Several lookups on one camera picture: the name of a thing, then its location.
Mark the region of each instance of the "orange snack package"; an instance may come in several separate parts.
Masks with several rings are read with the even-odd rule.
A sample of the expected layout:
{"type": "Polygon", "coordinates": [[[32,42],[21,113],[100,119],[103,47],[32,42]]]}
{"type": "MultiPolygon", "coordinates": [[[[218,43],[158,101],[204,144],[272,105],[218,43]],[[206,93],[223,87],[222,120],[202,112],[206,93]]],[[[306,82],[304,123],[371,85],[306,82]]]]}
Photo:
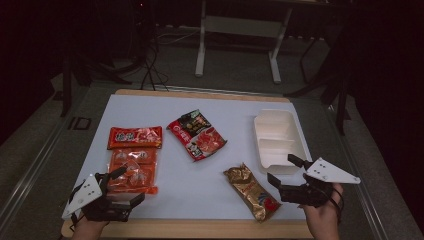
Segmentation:
{"type": "Polygon", "coordinates": [[[162,127],[110,129],[107,149],[126,147],[162,147],[162,127]]]}
{"type": "Polygon", "coordinates": [[[127,168],[127,172],[109,181],[109,193],[156,194],[157,151],[156,148],[113,149],[109,173],[122,166],[127,168]]]}

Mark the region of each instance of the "floor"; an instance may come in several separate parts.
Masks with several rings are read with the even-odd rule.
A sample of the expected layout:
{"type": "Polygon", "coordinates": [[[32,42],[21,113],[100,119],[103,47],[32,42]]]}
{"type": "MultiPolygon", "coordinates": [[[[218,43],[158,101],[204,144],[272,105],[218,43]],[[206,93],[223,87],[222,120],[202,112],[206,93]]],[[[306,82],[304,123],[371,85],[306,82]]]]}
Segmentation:
{"type": "MultiPolygon", "coordinates": [[[[197,32],[196,29],[172,28],[159,32],[159,52],[150,51],[148,58],[148,62],[154,61],[152,82],[158,90],[190,88],[282,96],[305,86],[298,60],[308,43],[301,39],[288,39],[283,43],[278,57],[283,78],[280,85],[271,81],[266,54],[268,41],[252,39],[257,43],[252,46],[251,42],[237,43],[237,38],[228,41],[229,37],[222,35],[208,36],[204,76],[197,78],[194,76],[197,32]]],[[[308,77],[319,68],[327,51],[322,41],[312,49],[305,60],[308,77]]],[[[117,64],[127,62],[117,60],[117,64]]],[[[61,101],[49,99],[1,146],[0,157],[8,159],[0,169],[0,184],[8,193],[0,197],[3,205],[0,219],[6,220],[1,225],[1,239],[27,239],[29,235],[31,239],[56,239],[60,236],[64,202],[79,172],[72,166],[84,161],[108,96],[119,88],[141,88],[146,69],[123,74],[122,78],[133,83],[129,86],[112,83],[95,72],[92,74],[93,83],[89,88],[73,83],[74,107],[67,117],[59,117],[61,101]],[[92,127],[87,131],[69,129],[73,117],[90,117],[92,127]],[[27,188],[16,189],[20,184],[27,188]],[[13,196],[15,190],[20,190],[22,195],[13,196]]],[[[61,74],[52,79],[57,90],[62,88],[61,79],[61,74]]],[[[152,89],[150,83],[148,79],[143,88],[152,89]]],[[[317,89],[293,101],[319,102],[321,91],[317,89]]],[[[352,193],[364,196],[357,204],[365,209],[365,219],[373,224],[369,229],[358,231],[353,218],[362,219],[364,213],[349,214],[352,219],[341,225],[342,239],[423,239],[355,109],[354,99],[349,98],[347,109],[350,120],[345,121],[346,136],[340,137],[340,144],[352,158],[352,169],[357,169],[363,179],[363,185],[352,189],[352,193]]]]}

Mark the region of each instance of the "wooden table edge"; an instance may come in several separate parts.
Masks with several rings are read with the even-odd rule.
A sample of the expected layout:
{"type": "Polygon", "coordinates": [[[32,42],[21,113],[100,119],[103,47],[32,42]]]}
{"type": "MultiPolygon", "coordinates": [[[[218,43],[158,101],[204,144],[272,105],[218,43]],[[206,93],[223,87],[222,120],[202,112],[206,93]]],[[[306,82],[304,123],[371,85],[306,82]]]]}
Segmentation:
{"type": "Polygon", "coordinates": [[[201,99],[222,99],[258,102],[282,102],[289,103],[290,100],[284,97],[253,96],[242,94],[222,94],[222,93],[201,93],[201,92],[167,92],[167,91],[147,91],[134,89],[119,89],[116,95],[133,96],[156,96],[156,97],[181,97],[181,98],[201,98],[201,99]]]}
{"type": "MultiPolygon", "coordinates": [[[[65,220],[62,235],[71,237],[72,221],[65,220]]],[[[110,222],[102,232],[109,238],[226,238],[226,239],[311,239],[305,220],[203,220],[203,219],[129,219],[110,222]]]]}

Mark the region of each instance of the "red noodle package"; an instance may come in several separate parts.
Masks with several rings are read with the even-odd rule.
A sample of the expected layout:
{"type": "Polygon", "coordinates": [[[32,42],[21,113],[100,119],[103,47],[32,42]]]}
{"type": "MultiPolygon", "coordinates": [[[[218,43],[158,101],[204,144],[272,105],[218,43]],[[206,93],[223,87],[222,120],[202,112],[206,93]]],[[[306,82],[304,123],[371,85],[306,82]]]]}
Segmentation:
{"type": "Polygon", "coordinates": [[[162,147],[162,127],[110,129],[107,149],[126,147],[162,147]]]}
{"type": "Polygon", "coordinates": [[[117,148],[112,152],[109,172],[126,167],[127,172],[108,183],[110,194],[146,193],[156,194],[156,148],[117,148]]]}
{"type": "Polygon", "coordinates": [[[227,143],[199,110],[182,115],[167,129],[180,140],[194,161],[205,159],[227,143]]]}

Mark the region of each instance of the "white plastic tray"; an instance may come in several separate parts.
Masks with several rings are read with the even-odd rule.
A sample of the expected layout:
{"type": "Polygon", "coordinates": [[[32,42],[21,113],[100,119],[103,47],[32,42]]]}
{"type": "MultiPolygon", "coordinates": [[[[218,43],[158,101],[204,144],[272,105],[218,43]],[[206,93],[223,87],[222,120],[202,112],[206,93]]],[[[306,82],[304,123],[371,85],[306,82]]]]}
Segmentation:
{"type": "Polygon", "coordinates": [[[307,159],[302,131],[290,111],[263,109],[254,120],[261,172],[294,174],[299,170],[287,160],[288,154],[307,159]]]}

